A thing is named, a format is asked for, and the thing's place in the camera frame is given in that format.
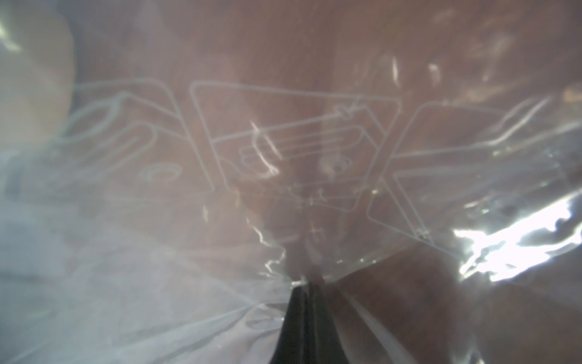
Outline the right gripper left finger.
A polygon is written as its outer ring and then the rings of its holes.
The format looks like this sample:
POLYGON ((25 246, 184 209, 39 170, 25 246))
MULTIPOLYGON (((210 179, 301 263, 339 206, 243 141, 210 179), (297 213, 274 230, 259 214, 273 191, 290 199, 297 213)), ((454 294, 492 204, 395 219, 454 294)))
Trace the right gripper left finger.
POLYGON ((304 364, 309 362, 307 303, 306 286, 294 288, 270 364, 304 364))

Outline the clear plastic vacuum bag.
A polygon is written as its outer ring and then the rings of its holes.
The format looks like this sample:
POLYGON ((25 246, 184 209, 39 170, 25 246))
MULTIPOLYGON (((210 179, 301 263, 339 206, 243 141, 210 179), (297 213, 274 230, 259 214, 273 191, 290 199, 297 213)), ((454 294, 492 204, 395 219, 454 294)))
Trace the clear plastic vacuum bag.
POLYGON ((579 1, 3 1, 1 361, 581 361, 579 1))

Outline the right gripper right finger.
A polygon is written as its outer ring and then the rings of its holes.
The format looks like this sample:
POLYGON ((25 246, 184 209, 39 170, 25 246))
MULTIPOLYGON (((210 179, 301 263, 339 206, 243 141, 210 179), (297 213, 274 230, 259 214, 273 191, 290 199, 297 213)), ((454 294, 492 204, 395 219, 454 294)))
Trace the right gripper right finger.
POLYGON ((318 285, 308 289, 309 363, 348 364, 333 316, 318 285))

